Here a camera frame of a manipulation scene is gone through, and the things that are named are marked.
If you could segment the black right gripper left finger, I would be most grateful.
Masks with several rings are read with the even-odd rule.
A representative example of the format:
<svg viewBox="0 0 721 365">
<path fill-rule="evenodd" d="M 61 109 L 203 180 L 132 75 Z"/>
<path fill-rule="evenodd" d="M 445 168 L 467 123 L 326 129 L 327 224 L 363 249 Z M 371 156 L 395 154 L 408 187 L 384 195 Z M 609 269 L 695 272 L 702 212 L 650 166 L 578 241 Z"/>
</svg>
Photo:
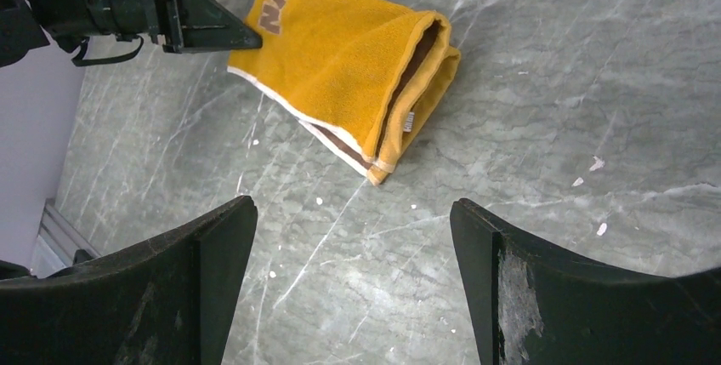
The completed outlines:
<svg viewBox="0 0 721 365">
<path fill-rule="evenodd" d="M 240 196 L 45 278 L 2 264 L 2 363 L 221 363 L 257 221 Z"/>
</svg>

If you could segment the aluminium front rail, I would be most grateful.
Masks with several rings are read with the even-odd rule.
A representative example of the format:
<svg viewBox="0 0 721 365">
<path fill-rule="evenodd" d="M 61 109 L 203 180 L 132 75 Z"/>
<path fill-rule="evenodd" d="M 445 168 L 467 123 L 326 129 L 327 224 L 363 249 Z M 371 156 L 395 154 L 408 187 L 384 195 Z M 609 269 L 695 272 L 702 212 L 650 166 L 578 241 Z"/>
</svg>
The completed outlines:
<svg viewBox="0 0 721 365">
<path fill-rule="evenodd" d="M 55 207 L 54 199 L 47 199 L 31 254 L 30 273 L 45 278 L 99 257 L 95 248 Z"/>
</svg>

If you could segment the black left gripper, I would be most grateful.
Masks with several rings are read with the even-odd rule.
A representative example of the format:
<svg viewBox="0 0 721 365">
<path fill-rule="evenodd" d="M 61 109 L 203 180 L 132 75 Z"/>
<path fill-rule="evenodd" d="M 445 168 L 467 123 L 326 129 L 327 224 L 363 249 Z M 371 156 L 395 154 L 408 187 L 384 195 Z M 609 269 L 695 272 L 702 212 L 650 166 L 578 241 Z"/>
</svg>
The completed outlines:
<svg viewBox="0 0 721 365">
<path fill-rule="evenodd" d="M 261 36 L 216 0 L 1 0 L 1 65 L 10 66 L 51 42 L 77 67 L 131 60 L 139 51 L 89 59 L 91 37 L 153 43 L 167 53 L 258 49 Z"/>
</svg>

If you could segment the brown and yellow towel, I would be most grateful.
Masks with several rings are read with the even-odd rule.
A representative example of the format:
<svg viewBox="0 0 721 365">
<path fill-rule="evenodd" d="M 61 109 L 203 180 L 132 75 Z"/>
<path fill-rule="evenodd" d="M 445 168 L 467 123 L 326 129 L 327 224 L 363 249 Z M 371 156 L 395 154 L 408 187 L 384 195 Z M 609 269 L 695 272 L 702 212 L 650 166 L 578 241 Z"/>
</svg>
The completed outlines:
<svg viewBox="0 0 721 365">
<path fill-rule="evenodd" d="M 229 72 L 374 185 L 395 171 L 461 58 L 443 14 L 386 0 L 255 0 L 246 22 L 262 46 L 231 52 Z"/>
</svg>

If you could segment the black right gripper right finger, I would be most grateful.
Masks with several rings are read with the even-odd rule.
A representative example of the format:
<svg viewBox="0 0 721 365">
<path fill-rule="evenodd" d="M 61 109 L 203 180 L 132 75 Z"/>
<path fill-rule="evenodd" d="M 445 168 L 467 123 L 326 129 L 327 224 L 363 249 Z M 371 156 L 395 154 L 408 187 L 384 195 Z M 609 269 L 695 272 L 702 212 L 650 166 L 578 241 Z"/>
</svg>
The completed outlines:
<svg viewBox="0 0 721 365">
<path fill-rule="evenodd" d="M 720 271 L 589 259 L 462 198 L 452 241 L 483 364 L 717 364 Z"/>
</svg>

